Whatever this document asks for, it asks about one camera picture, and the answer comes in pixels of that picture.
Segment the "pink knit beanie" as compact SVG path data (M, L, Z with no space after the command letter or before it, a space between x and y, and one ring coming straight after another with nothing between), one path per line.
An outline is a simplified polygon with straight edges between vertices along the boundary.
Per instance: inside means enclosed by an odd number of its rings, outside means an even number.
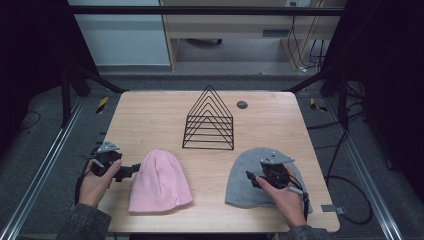
M149 152L133 181L128 211L164 212L192 201L191 190L178 159L161 149Z

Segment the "person's right hand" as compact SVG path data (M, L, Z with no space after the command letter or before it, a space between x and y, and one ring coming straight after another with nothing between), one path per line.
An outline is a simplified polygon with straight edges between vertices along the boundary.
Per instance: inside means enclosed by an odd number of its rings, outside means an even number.
M290 229L304 226L307 221L303 214L302 196L288 187L277 189L261 177L256 178L261 188L271 197Z

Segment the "black metal stand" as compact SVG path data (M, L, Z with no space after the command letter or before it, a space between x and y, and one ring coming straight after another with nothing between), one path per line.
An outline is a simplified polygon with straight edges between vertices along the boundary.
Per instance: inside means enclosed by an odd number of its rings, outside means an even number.
M114 93L124 93L126 89L120 88L106 79L102 78L98 73L89 71L80 65L70 65L65 67L60 75L61 93L62 93L62 125L64 128L71 119L71 98L70 87L73 87L78 96L86 97L90 94L91 89L86 80L104 86Z
M347 73L342 66L339 67L327 67L321 70L319 73L309 77L301 83L286 89L286 92L297 93L307 86L323 80L324 84L320 89L320 94L323 97L331 96L335 91L338 91L338 120L342 127L348 129L348 108L347 103Z

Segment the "yellow black striped tape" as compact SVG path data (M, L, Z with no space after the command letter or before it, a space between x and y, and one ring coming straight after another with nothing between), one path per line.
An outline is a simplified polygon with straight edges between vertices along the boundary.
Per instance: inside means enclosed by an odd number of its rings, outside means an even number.
M328 108L325 106L318 106L314 98L310 98L310 107L311 109L314 109L320 112L328 112Z
M100 102L99 105L96 109L96 114L101 114L104 110L104 107L106 105L106 103L108 102L109 97L103 97Z

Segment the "person's left hand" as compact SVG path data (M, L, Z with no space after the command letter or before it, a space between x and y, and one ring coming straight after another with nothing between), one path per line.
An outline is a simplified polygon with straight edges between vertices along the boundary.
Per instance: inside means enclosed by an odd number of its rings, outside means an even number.
M106 190L109 188L114 175L119 171L122 161L114 161L107 172L101 177L92 173L92 163L93 161L90 160L83 175L78 203L97 208Z

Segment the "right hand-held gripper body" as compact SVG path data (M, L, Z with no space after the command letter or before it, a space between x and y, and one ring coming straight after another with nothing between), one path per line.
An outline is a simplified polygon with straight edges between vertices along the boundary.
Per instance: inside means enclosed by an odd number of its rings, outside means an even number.
M283 189L291 183L286 164L293 163L294 159L277 151L260 160L263 178L274 188Z

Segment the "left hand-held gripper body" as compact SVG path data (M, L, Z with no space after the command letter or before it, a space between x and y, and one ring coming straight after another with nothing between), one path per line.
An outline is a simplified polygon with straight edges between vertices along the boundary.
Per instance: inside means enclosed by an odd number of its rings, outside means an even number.
M122 157L118 153L120 147L109 140L105 140L100 146L96 146L90 153L90 159L93 161L91 171L96 176L103 176L110 168L112 163Z

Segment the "black curtain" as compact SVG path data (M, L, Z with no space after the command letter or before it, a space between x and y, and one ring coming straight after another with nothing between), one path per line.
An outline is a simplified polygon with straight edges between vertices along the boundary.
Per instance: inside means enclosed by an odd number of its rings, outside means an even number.
M365 109L388 152L424 203L424 0L347 0L325 60L365 86Z
M30 100L58 87L64 68L97 71L69 7L68 0L0 0L0 155Z

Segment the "grey knit beanie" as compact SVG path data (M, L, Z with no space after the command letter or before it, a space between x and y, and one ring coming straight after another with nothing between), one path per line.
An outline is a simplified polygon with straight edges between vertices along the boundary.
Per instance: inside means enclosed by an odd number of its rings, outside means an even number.
M225 202L227 204L245 208L276 207L271 197L265 193L262 188L255 188L252 186L251 181L247 178L245 173L245 171L249 171L255 174L256 178L263 178L260 160L269 156L272 151L281 153L271 148L253 148L238 156L228 178L225 196ZM302 175L294 162L286 164L286 168L291 175L291 183L287 187L302 196L304 202L303 212L304 215L307 216L313 212L313 209Z

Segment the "black wire triangular rack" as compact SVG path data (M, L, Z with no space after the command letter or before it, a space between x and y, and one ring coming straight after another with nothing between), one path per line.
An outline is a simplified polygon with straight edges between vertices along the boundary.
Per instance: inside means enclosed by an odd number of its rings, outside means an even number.
M234 149L234 118L215 89L208 85L186 116L182 147Z

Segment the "white cabinet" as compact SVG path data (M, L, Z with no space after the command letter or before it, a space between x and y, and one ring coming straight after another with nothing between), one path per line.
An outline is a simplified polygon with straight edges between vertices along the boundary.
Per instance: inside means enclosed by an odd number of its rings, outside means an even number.
M170 65L160 15L76 14L97 66Z

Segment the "aluminium floor rail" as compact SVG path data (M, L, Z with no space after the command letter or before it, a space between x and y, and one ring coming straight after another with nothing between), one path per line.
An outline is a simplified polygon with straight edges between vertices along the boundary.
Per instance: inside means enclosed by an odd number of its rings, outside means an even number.
M41 192L56 160L58 159L75 122L80 115L81 109L85 103L85 97L77 97L72 107L71 115L68 122L61 128L57 134L48 153L42 161L41 166L33 177L29 187L27 188L23 198L19 202L7 224L0 232L0 240L15 240L20 232L27 216L29 215L39 193Z
M346 149L348 159L359 181L360 188L370 202L374 218L379 223L386 240L404 240L404 237L391 214L386 200L378 189L371 172L360 155L359 148L355 145L349 131L342 126L338 127L342 136L342 145Z

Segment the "black metal frame bar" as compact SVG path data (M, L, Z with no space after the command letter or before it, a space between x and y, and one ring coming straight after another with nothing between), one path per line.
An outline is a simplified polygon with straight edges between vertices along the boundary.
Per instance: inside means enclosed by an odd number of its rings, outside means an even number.
M342 16L345 8L231 6L71 6L74 14Z

